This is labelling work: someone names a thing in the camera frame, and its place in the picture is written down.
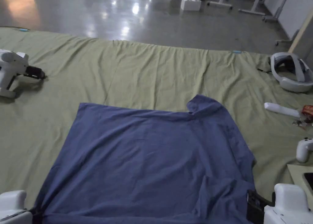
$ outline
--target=white foam block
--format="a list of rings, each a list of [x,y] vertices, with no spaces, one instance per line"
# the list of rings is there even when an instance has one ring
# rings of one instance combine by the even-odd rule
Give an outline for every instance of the white foam block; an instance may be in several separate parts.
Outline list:
[[[199,11],[200,6],[200,0],[182,0],[180,8],[184,11]]]

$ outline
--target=vr headset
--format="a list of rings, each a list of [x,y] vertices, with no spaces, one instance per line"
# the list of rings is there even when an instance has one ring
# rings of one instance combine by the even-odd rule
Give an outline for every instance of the vr headset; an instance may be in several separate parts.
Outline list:
[[[284,71],[296,75],[296,81],[278,75],[278,72],[282,71],[282,65],[284,65]],[[302,93],[309,91],[313,87],[312,70],[295,54],[286,52],[273,54],[271,57],[271,70],[273,76],[285,90]]]

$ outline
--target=white handle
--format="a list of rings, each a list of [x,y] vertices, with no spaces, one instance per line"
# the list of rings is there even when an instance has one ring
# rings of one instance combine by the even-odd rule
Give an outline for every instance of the white handle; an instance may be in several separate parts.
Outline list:
[[[264,103],[264,107],[266,110],[269,110],[271,112],[276,112],[276,113],[284,114],[287,116],[300,118],[299,112],[295,109],[285,108],[283,106],[280,106],[278,104],[273,104],[273,103]]]

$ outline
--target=glossy floor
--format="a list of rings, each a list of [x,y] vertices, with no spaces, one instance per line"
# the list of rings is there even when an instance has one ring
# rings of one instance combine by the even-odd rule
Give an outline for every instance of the glossy floor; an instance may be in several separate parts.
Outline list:
[[[1,26],[70,33],[108,40],[257,53],[285,51],[274,40],[286,36],[278,24],[239,13],[252,2],[230,0],[234,8],[202,4],[183,12],[181,0],[0,0]]]

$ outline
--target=green cloth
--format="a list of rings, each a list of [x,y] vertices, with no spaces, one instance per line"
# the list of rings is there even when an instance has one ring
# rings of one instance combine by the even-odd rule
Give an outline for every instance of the green cloth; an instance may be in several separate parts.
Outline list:
[[[312,93],[284,91],[271,74],[257,70],[269,69],[268,55],[10,28],[0,29],[0,48],[28,54],[29,64],[48,76],[43,83],[19,77],[13,84],[18,97],[0,98],[0,193],[26,190],[28,208],[81,102],[187,111],[186,103],[196,94],[216,99],[229,110],[256,157],[256,188],[266,198],[276,183],[292,183],[286,165],[298,164],[297,143],[312,135],[292,125],[292,117],[264,109],[265,102],[295,109],[313,103]],[[313,165],[313,156],[306,165]]]

